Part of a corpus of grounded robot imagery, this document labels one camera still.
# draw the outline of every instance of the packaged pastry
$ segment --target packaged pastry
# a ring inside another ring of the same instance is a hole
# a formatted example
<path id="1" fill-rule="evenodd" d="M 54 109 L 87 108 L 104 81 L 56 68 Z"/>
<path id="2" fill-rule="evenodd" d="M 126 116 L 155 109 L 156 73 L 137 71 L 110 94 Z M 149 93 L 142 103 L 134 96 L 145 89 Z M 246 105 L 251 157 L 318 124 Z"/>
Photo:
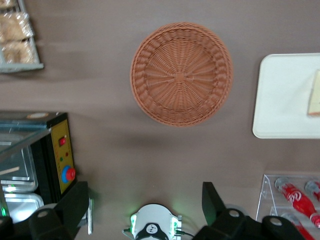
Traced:
<path id="1" fill-rule="evenodd" d="M 16 5 L 16 0 L 0 0 L 0 9 L 13 8 Z"/>
<path id="2" fill-rule="evenodd" d="M 24 12 L 0 15 L 0 43 L 21 41 L 33 36 L 29 15 Z"/>
<path id="3" fill-rule="evenodd" d="M 28 41 L 3 44 L 2 53 L 7 64 L 33 64 L 35 62 L 34 51 Z"/>

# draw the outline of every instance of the clear acrylic stand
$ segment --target clear acrylic stand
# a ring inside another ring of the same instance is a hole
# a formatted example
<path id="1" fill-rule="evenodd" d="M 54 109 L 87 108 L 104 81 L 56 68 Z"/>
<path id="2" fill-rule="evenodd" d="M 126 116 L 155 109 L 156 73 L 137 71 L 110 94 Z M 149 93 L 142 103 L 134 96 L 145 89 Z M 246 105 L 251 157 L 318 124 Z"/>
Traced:
<path id="1" fill-rule="evenodd" d="M 288 178 L 289 181 L 306 194 L 312 201 L 315 209 L 320 212 L 320 202 L 305 191 L 305 185 L 308 181 L 320 181 L 320 176 L 308 175 L 264 175 L 259 199 L 256 221 L 261 222 L 265 216 L 282 216 L 285 213 L 294 214 L 302 223 L 304 228 L 315 238 L 320 239 L 320 229 L 316 228 L 310 219 L 295 210 L 291 203 L 276 189 L 275 181 L 280 178 Z"/>

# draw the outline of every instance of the wicker basket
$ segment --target wicker basket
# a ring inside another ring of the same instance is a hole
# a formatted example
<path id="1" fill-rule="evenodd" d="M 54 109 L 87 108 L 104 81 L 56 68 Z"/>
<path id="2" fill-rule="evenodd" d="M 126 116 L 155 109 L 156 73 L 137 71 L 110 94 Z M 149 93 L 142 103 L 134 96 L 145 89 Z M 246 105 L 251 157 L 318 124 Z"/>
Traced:
<path id="1" fill-rule="evenodd" d="M 160 27 L 139 46 L 131 66 L 133 95 L 154 120 L 177 127 L 201 123 L 226 101 L 233 66 L 209 29 L 178 22 Z"/>

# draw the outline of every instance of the bread slice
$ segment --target bread slice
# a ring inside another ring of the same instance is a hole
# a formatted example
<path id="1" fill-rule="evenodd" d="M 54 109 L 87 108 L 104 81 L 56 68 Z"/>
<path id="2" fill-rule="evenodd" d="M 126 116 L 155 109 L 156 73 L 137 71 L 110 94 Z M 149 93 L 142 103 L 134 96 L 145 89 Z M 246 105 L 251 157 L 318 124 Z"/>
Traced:
<path id="1" fill-rule="evenodd" d="M 320 70 L 316 71 L 310 96 L 308 115 L 320 116 Z"/>

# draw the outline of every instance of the red bottle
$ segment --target red bottle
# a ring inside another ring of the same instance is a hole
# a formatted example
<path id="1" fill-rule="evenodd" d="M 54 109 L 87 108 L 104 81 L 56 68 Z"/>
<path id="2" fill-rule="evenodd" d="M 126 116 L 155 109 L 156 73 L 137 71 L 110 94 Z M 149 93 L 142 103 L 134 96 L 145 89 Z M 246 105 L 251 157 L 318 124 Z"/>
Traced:
<path id="1" fill-rule="evenodd" d="M 288 219 L 306 240 L 315 240 L 313 236 L 304 228 L 299 219 L 292 213 L 284 213 L 281 217 Z"/>
<path id="2" fill-rule="evenodd" d="M 279 177 L 274 185 L 295 210 L 306 215 L 317 228 L 320 228 L 320 214 L 317 213 L 311 200 L 301 190 L 290 183 L 286 177 Z"/>
<path id="3" fill-rule="evenodd" d="M 314 196 L 320 202 L 320 182 L 311 180 L 305 185 L 305 191 Z"/>

